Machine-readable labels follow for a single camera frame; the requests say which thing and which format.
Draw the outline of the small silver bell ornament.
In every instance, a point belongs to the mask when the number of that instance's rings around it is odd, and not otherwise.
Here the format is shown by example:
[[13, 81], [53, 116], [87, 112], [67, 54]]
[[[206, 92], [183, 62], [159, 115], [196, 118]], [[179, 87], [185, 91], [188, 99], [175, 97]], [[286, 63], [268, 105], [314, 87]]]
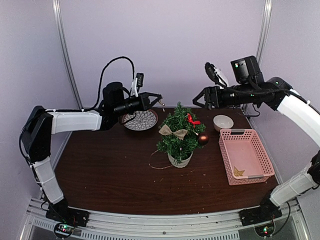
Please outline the small silver bell ornament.
[[165, 112], [166, 104], [162, 100], [159, 100], [159, 104], [161, 105], [162, 111]]

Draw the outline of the red ribbon bow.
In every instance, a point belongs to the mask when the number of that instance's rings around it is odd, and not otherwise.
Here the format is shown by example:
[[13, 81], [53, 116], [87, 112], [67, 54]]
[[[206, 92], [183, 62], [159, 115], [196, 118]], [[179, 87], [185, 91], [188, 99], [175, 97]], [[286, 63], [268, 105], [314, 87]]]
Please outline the red ribbon bow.
[[187, 121], [192, 124], [193, 128], [195, 129], [197, 125], [201, 125], [202, 123], [199, 120], [194, 120], [190, 113], [187, 113]]

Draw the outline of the small green christmas tree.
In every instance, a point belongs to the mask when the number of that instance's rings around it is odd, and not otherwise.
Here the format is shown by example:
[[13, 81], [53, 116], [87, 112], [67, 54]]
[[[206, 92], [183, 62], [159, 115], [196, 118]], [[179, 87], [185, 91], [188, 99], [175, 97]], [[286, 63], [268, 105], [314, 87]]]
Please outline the small green christmas tree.
[[192, 109], [178, 102], [159, 127], [161, 140], [156, 144], [157, 151], [167, 154], [172, 166], [184, 168], [189, 164], [194, 150], [203, 147], [199, 137], [205, 130], [205, 124]]

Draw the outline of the red burlap bow ornament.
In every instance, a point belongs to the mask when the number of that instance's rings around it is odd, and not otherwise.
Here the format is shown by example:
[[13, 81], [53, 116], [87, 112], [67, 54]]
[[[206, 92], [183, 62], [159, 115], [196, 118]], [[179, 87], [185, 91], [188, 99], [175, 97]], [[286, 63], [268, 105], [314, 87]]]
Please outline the red burlap bow ornament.
[[183, 141], [185, 136], [188, 134], [188, 130], [186, 129], [179, 129], [176, 131], [172, 131], [170, 127], [166, 124], [164, 124], [158, 131], [159, 134], [162, 136], [176, 136], [179, 140]]

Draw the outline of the red bauble ornament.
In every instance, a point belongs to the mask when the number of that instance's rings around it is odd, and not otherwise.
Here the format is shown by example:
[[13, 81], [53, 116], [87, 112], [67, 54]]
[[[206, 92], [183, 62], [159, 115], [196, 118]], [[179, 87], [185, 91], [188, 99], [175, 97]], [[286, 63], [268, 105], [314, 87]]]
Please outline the red bauble ornament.
[[201, 146], [205, 146], [209, 142], [209, 136], [206, 133], [199, 133], [197, 135], [198, 144]]

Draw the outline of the gold star ornament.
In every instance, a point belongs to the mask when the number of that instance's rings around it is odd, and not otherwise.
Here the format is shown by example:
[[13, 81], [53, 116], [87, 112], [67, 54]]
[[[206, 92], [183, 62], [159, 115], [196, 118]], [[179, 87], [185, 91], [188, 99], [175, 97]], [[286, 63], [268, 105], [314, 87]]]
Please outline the gold star ornament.
[[245, 170], [238, 170], [235, 166], [233, 167], [233, 176], [234, 177], [243, 177]]

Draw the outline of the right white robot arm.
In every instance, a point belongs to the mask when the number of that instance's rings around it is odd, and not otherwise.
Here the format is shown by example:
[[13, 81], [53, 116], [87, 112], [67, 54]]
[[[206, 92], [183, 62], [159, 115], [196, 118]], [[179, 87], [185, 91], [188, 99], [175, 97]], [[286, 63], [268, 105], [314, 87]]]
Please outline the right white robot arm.
[[[320, 105], [320, 65], [313, 58], [265, 56], [262, 70], [268, 77], [282, 77], [314, 100], [316, 106]], [[262, 117], [255, 124], [279, 170], [278, 176], [288, 182], [291, 174], [298, 173], [299, 167], [310, 163], [320, 148], [320, 141], [314, 139], [318, 135], [316, 131], [306, 133], [295, 122], [296, 119], [303, 119], [304, 110], [311, 111], [308, 105], [289, 96], [288, 100], [283, 101], [282, 108], [290, 115], [286, 116], [263, 105]], [[224, 183], [220, 186], [226, 189], [213, 195], [213, 206], [210, 209], [214, 212], [256, 206], [263, 194], [267, 193], [267, 187], [261, 182], [238, 186]]]

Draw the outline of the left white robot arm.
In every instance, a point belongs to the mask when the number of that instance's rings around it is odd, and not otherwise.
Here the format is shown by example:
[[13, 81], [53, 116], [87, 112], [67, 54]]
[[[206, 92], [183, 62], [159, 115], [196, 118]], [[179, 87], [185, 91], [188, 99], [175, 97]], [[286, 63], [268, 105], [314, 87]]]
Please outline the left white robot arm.
[[73, 132], [108, 131], [123, 115], [148, 111], [163, 98], [160, 93], [141, 92], [141, 88], [137, 79], [130, 90], [116, 81], [98, 87], [96, 102], [90, 108], [47, 109], [37, 105], [32, 109], [19, 135], [20, 151], [36, 183], [54, 205], [53, 215], [61, 222], [69, 221], [72, 211], [61, 203], [65, 195], [52, 165], [53, 138]]

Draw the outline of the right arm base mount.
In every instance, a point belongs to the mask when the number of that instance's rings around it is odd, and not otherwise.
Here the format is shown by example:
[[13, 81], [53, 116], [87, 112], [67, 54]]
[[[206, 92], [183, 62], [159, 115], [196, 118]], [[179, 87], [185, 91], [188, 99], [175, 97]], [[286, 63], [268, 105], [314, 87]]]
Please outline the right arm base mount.
[[243, 209], [238, 214], [243, 227], [271, 221], [283, 215], [280, 209], [264, 212], [261, 207]]

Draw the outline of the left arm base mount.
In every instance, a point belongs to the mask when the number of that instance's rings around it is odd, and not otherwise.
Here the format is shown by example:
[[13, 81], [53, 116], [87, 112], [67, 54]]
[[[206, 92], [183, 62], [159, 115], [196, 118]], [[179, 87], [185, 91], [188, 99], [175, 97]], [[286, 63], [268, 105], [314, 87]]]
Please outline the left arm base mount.
[[54, 212], [53, 210], [48, 210], [45, 214], [45, 217], [47, 219], [66, 223], [73, 227], [86, 227], [89, 216], [90, 213], [88, 211], [74, 208], [68, 208], [64, 216], [62, 216], [62, 214]]

